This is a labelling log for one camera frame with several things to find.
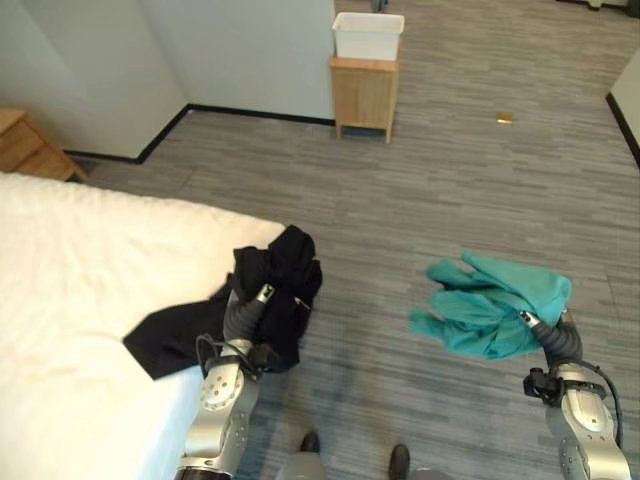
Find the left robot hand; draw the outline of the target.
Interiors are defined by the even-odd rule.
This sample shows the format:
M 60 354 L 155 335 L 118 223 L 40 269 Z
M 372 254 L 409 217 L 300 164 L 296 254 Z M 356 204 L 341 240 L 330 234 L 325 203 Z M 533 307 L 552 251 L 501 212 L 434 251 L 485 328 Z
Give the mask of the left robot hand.
M 255 297 L 244 301 L 232 288 L 223 318 L 224 340 L 228 343 L 242 341 L 259 344 L 262 317 L 275 292 L 274 286 L 265 283 Z

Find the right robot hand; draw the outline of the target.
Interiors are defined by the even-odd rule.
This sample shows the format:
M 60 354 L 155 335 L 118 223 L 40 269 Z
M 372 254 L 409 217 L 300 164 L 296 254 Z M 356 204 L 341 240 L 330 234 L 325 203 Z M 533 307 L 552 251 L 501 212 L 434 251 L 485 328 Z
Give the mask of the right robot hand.
M 582 359 L 581 337 L 568 309 L 562 312 L 554 326 L 543 322 L 531 312 L 521 311 L 519 316 L 542 347 L 549 368 L 560 361 Z

